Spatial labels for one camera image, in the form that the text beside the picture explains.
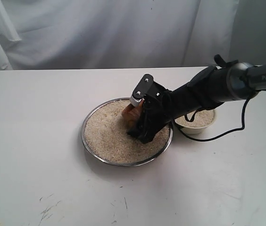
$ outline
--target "white curtain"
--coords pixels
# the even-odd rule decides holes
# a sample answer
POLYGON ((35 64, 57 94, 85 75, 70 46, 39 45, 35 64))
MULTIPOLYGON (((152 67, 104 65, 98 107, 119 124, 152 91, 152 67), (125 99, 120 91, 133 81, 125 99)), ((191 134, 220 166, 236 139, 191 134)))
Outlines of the white curtain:
POLYGON ((0 69, 208 65, 215 54, 230 58, 238 6, 239 0, 0 0, 0 69))

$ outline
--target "table surface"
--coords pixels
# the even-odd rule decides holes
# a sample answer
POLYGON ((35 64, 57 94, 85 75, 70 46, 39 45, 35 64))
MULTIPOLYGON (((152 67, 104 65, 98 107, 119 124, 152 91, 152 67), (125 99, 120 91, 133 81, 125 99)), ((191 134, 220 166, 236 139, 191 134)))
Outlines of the table surface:
MULTIPOLYGON (((84 152, 80 130, 99 104, 129 97, 145 73, 168 89, 203 67, 0 71, 0 226, 266 226, 266 93, 246 129, 170 147, 135 168, 84 152)), ((243 101, 217 109, 201 138, 239 127, 243 101)))

